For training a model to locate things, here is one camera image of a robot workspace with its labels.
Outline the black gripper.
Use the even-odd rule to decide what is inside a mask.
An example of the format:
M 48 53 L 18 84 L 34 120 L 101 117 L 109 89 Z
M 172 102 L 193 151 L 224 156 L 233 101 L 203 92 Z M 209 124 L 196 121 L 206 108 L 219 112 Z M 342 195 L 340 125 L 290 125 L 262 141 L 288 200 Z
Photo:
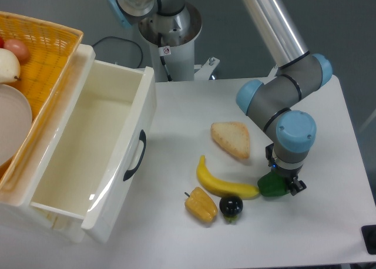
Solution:
M 296 194 L 305 190 L 307 188 L 306 184 L 298 177 L 298 174 L 301 171 L 302 166 L 298 166 L 294 169 L 286 169 L 277 165 L 276 163 L 274 163 L 273 149 L 273 143 L 266 146 L 265 148 L 268 166 L 271 168 L 271 172 L 273 173 L 273 175 L 280 180 L 286 181 L 287 187 L 292 196 L 295 196 Z

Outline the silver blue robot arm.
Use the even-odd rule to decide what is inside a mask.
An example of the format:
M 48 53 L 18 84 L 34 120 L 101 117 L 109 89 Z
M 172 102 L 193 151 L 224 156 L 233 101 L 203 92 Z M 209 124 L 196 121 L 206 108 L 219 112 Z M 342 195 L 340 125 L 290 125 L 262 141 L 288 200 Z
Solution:
M 314 141 L 316 124 L 293 106 L 323 87 L 332 77 L 331 63 L 311 54 L 280 0 L 242 0 L 276 63 L 268 83 L 251 80 L 241 87 L 236 103 L 271 140 L 266 147 L 270 174 L 277 185 L 295 195 L 306 188 L 298 178 Z M 186 0 L 108 0 L 125 28 L 137 25 L 149 43 L 158 82 L 191 81 L 194 40 L 202 29 L 195 7 Z

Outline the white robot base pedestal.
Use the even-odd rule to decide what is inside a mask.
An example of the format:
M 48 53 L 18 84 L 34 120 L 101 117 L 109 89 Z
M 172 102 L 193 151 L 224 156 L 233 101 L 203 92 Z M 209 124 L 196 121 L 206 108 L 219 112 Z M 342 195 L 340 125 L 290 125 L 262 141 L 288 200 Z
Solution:
M 215 79 L 219 59 L 210 57 L 202 65 L 195 64 L 195 40 L 202 30 L 202 18 L 193 5 L 185 3 L 174 16 L 154 14 L 138 27 L 149 45 L 156 82 Z

